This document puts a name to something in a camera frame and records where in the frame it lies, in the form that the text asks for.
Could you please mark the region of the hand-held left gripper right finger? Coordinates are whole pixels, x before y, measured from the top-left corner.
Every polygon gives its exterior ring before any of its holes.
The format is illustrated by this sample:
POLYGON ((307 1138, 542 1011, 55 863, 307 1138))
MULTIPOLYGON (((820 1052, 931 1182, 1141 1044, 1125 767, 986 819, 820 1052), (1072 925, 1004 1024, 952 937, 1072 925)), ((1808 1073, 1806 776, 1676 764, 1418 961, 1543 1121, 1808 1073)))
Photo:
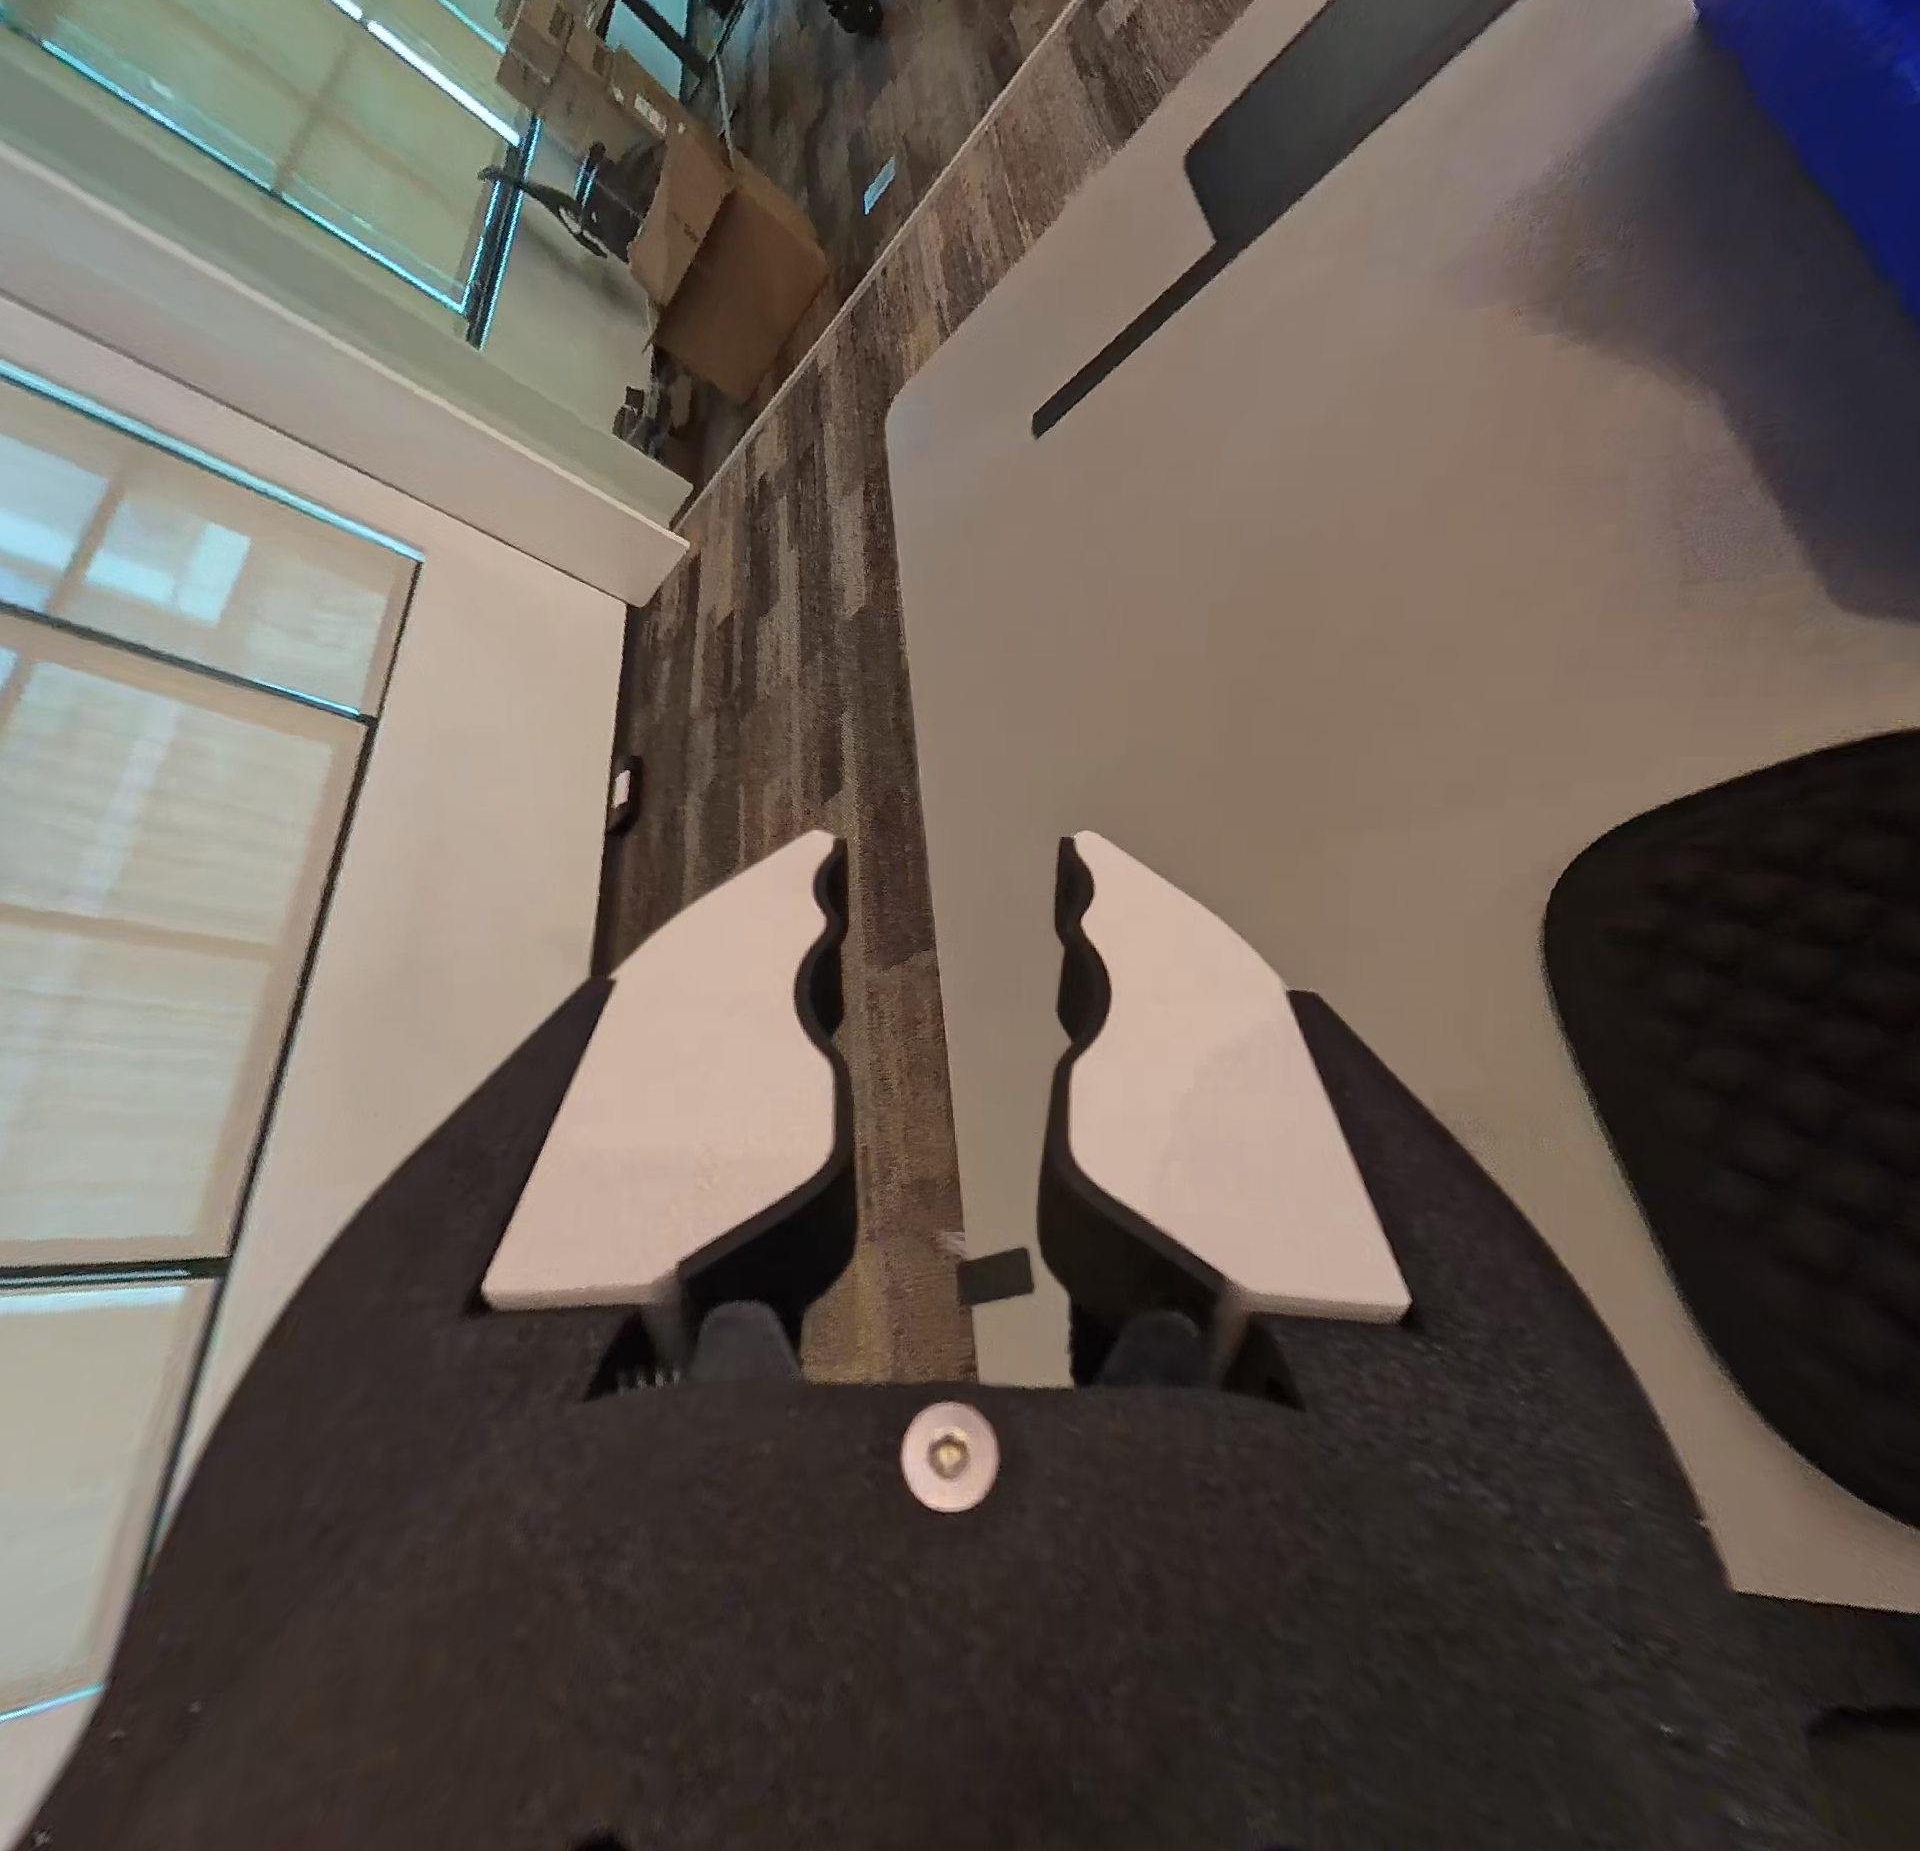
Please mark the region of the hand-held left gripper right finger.
POLYGON ((1068 1044, 1047 1089, 1039 1245, 1074 1383, 1166 1338, 1202 1383, 1265 1383, 1265 1319, 1413 1314, 1291 991, 1232 925, 1111 840, 1059 845, 1068 1044))

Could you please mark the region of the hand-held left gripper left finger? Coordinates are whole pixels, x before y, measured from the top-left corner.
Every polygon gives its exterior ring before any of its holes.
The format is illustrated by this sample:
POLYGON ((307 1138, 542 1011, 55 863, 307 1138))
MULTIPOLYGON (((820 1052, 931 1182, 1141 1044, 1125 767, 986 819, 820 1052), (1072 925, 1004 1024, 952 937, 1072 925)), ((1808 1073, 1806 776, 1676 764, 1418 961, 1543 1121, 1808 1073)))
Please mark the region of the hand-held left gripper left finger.
POLYGON ((763 1308, 801 1348, 857 1241, 846 904, 846 841, 806 831, 610 974, 484 1267, 489 1311, 627 1308, 674 1370, 719 1308, 763 1308))

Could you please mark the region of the blue plastic parts bin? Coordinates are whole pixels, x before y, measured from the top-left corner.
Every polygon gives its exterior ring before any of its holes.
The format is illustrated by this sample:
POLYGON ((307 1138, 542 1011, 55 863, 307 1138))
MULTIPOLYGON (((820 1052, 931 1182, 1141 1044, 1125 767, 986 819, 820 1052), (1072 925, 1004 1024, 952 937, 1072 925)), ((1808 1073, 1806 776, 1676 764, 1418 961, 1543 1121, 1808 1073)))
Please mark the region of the blue plastic parts bin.
POLYGON ((1916 320, 1917 0, 1694 5, 1916 320))

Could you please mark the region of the large grid window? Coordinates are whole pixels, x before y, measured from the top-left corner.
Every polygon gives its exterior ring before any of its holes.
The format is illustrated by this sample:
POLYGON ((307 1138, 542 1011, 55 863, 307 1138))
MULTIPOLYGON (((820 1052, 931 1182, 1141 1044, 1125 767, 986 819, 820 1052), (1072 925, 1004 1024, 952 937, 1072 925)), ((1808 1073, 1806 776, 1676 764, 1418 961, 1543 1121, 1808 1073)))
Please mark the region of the large grid window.
POLYGON ((4 1720, 157 1550, 419 557, 4 363, 4 1720))

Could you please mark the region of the brown cardboard box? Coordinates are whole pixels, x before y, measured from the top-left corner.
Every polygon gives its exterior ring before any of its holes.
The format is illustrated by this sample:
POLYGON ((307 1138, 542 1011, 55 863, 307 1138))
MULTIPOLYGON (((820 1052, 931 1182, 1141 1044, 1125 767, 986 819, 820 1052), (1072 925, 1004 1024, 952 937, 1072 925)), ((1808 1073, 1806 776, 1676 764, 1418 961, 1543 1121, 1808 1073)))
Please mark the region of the brown cardboard box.
POLYGON ((601 33, 610 0, 496 0, 496 81, 553 132, 640 125, 671 130, 677 96, 601 33))
POLYGON ((744 403, 827 283, 828 255, 755 160, 677 119, 629 269, 653 304, 656 351, 744 403))

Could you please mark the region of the black office chair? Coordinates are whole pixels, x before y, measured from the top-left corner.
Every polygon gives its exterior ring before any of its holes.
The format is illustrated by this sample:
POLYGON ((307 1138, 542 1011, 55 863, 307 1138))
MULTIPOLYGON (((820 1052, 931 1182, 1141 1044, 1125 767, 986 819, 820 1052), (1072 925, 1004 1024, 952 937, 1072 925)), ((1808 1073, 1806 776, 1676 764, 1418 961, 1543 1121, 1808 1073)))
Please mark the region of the black office chair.
POLYGON ((656 153, 640 143, 616 159, 594 143, 572 190, 494 165, 476 179, 542 207, 594 258, 629 262, 656 190, 656 153))

